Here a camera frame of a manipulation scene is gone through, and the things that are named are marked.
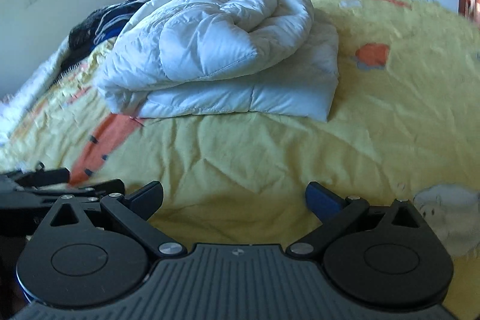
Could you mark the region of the white quilted duvet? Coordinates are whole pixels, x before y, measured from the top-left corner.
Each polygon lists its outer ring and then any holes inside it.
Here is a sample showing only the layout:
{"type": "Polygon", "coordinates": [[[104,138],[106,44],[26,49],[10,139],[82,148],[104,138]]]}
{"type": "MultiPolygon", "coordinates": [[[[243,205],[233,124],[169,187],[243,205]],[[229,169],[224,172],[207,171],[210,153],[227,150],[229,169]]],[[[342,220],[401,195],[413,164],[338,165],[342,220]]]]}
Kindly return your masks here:
{"type": "Polygon", "coordinates": [[[115,114],[329,117],[338,33],[311,0],[150,0],[96,75],[115,114]]]}

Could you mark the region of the yellow cartoon bedsheet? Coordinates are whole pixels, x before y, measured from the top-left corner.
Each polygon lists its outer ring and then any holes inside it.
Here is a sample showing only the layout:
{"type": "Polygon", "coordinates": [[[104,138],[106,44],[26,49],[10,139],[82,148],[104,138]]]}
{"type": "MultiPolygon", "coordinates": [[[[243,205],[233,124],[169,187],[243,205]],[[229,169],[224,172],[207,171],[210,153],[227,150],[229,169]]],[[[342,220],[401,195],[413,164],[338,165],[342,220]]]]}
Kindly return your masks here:
{"type": "Polygon", "coordinates": [[[288,244],[317,226],[312,180],[371,202],[479,188],[479,28],[415,0],[312,0],[339,34],[326,123],[257,113],[148,120],[97,180],[158,179],[152,223],[185,244],[288,244]]]}

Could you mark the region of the white printed quilt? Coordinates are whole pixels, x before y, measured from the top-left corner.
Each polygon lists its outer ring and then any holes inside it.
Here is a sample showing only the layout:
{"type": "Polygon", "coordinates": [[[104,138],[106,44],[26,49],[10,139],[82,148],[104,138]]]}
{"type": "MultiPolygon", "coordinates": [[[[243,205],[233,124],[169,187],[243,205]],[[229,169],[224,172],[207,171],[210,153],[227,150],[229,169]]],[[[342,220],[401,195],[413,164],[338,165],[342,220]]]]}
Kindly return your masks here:
{"type": "Polygon", "coordinates": [[[22,118],[51,86],[60,73],[61,63],[69,54],[68,39],[65,37],[58,49],[33,72],[19,91],[7,103],[1,101],[1,145],[7,143],[22,118]]]}

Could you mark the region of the dark folded clothes pile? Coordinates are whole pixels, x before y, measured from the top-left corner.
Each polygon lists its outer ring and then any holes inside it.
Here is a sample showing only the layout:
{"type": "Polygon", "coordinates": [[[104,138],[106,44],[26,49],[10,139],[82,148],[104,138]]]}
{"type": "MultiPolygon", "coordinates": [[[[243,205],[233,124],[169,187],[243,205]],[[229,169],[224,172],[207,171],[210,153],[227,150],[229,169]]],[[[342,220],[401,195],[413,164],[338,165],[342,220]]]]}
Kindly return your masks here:
{"type": "Polygon", "coordinates": [[[117,37],[131,17],[150,0],[126,0],[93,11],[68,35],[69,55],[60,64],[60,74],[72,69],[99,44],[117,37]]]}

